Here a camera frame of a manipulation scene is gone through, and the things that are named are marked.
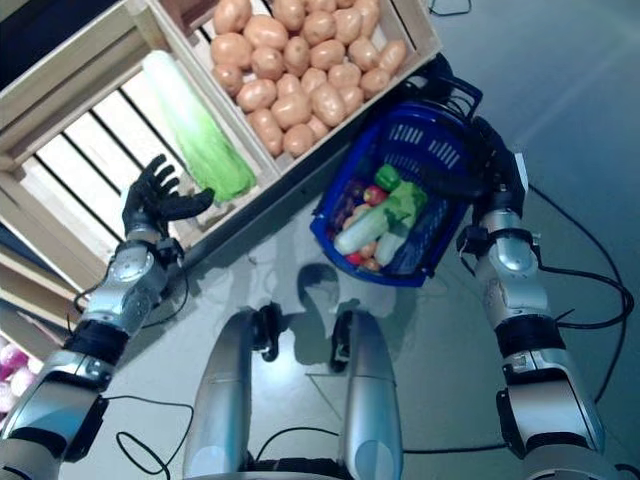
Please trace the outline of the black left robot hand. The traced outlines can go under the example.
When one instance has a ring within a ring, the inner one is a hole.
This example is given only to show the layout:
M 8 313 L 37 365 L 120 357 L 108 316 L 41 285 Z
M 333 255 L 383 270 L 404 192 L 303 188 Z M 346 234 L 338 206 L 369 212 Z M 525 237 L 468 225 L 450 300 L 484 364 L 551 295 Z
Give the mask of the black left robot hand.
M 213 205 L 212 188 L 181 195 L 177 190 L 180 180 L 174 172 L 174 166 L 166 165 L 166 157 L 160 154 L 131 184 L 122 211 L 127 237 L 136 230 L 150 230 L 166 238 L 170 222 L 196 217 Z

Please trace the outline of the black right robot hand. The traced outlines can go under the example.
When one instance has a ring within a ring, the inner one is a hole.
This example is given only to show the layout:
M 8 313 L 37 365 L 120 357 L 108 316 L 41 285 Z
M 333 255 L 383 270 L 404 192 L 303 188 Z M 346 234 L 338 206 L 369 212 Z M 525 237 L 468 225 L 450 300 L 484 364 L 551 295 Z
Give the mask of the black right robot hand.
M 481 116 L 472 120 L 467 139 L 474 156 L 463 173 L 426 166 L 419 170 L 421 180 L 439 195 L 470 204 L 474 224 L 493 211 L 509 211 L 522 219 L 526 188 L 515 154 Z

